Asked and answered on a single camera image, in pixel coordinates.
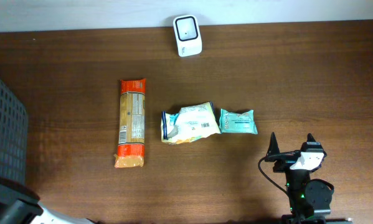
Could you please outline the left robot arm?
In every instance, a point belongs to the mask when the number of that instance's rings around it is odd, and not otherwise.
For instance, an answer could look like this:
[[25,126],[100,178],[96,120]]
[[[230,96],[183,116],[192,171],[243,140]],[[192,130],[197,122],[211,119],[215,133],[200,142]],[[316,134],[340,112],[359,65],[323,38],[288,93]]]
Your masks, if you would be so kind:
[[87,218],[74,218],[49,210],[39,201],[39,196],[32,190],[0,177],[1,224],[94,223]]

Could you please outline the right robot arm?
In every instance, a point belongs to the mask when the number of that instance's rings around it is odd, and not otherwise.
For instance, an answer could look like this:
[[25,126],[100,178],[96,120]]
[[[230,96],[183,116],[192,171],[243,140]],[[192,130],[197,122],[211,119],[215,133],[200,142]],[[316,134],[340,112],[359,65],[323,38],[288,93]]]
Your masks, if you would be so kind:
[[[271,133],[266,155],[258,162],[258,170],[269,182],[286,194],[290,203],[290,214],[282,215],[281,223],[352,223],[351,219],[332,219],[326,217],[331,213],[334,185],[322,180],[312,179],[310,174],[321,168],[327,153],[312,134],[301,149],[281,152],[275,133]],[[285,174],[286,184],[281,187],[261,168],[261,163],[272,162],[274,173]]]

